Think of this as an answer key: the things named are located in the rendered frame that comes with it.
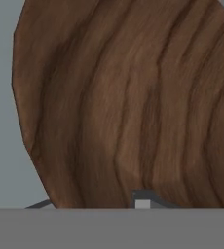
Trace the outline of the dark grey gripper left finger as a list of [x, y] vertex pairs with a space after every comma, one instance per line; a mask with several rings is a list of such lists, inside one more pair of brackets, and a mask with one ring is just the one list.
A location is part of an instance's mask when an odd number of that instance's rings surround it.
[[47, 207], [49, 205], [51, 206], [52, 203], [48, 199], [46, 199], [46, 200], [40, 201], [38, 203], [35, 203], [31, 206], [28, 206], [25, 209], [40, 209], [40, 208]]

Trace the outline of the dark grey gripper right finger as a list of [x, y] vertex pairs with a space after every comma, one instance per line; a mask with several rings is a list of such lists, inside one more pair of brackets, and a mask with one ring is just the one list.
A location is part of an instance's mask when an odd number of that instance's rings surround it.
[[133, 209], [176, 208], [176, 205], [161, 199], [152, 190], [134, 190], [131, 207]]

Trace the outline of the brown wooden bowl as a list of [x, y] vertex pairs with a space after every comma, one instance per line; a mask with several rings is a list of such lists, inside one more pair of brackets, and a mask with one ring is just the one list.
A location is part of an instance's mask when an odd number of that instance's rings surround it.
[[54, 206], [224, 208], [220, 0], [25, 0], [12, 87]]

